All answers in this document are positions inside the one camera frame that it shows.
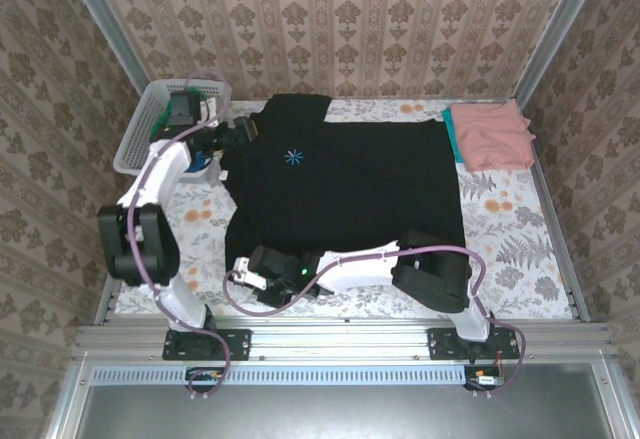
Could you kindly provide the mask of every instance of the pink towel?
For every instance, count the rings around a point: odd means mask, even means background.
[[[506,104],[454,104],[451,106],[456,140],[469,171],[529,169],[533,165],[531,141],[515,99]]]

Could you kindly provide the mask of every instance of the black mounting bracket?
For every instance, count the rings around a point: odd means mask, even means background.
[[[504,359],[518,359],[520,349],[516,333],[504,327],[492,327],[486,342],[469,342],[460,339],[454,327],[437,327],[427,330],[429,357],[432,361],[495,360],[497,353]]]
[[[232,361],[248,361],[251,352],[251,329],[218,329],[229,345]],[[169,330],[162,359],[165,361],[224,361],[224,351],[213,337],[197,332]]]

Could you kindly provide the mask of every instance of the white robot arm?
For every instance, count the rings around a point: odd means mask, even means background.
[[[98,215],[109,272],[116,279],[124,279],[129,285],[139,286],[142,292],[150,296],[153,291],[138,277],[135,264],[127,251],[128,238],[123,233],[123,224],[118,224],[118,217],[123,220],[124,211],[131,206],[140,177],[149,167],[152,157],[167,142],[168,140],[159,140],[150,145],[149,156],[135,183],[116,206],[105,206]],[[207,307],[193,294],[178,271],[178,245],[164,216],[164,209],[190,164],[191,154],[183,142],[172,144],[162,154],[136,204],[136,209],[139,210],[136,240],[141,246],[143,258],[149,262],[148,272],[154,281],[157,280],[159,298],[164,307],[185,324],[201,329],[207,318]],[[174,330],[184,330],[174,322],[169,325]]]
[[[472,284],[468,281],[467,271],[464,271],[463,276],[447,278],[451,282],[466,285],[463,286],[464,295],[459,294],[456,297],[455,291],[453,294],[448,294],[446,290],[438,291],[436,288],[421,290],[411,287],[412,281],[434,282],[434,279],[437,281],[437,278],[425,271],[430,266],[433,267],[433,262],[428,265],[424,264],[424,257],[420,255],[408,256],[406,260],[398,257],[389,257],[389,254],[399,251],[402,244],[403,241],[400,240],[362,251],[346,253],[328,251],[322,255],[315,254],[308,255],[306,258],[303,257],[301,262],[297,258],[261,247],[256,249],[251,258],[241,257],[236,259],[234,270],[238,274],[233,280],[238,284],[265,291],[265,293],[270,288],[275,289],[271,294],[258,294],[259,299],[262,296],[263,302],[269,303],[275,297],[282,296],[281,290],[278,290],[278,281],[281,280],[282,276],[288,276],[289,287],[296,282],[300,285],[305,285],[305,282],[308,282],[316,272],[323,270],[331,263],[338,262],[340,263],[339,267],[330,269],[321,276],[317,282],[318,292],[333,294],[353,287],[394,285],[427,307],[449,317],[455,325],[460,339],[469,342],[485,342],[489,336],[490,324],[479,310],[476,301],[472,298]],[[357,262],[343,262],[344,259],[349,257],[368,255],[387,257]],[[443,261],[456,260],[455,254],[447,254],[447,256],[440,259]],[[403,273],[407,271],[406,267],[410,268],[409,274]],[[439,295],[450,297],[439,298]]]

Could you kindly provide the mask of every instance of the plastic basket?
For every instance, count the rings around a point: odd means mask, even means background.
[[[113,160],[113,168],[116,171],[133,176],[140,173],[149,153],[151,128],[167,107],[170,94],[184,89],[185,81],[186,79],[160,79],[149,83],[116,152]],[[220,99],[225,91],[224,83],[204,79],[191,80],[189,87],[195,87],[207,99],[211,97]],[[208,169],[210,167],[198,172],[185,172],[182,180],[201,178]]]

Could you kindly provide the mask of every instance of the patterned wallpaper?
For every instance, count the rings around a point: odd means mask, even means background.
[[[38,437],[105,277],[95,215],[137,103],[81,0],[0,0],[0,437]]]
[[[640,404],[640,0],[587,0],[526,112],[590,311]]]
[[[507,97],[559,0],[108,0],[152,79],[235,99]]]

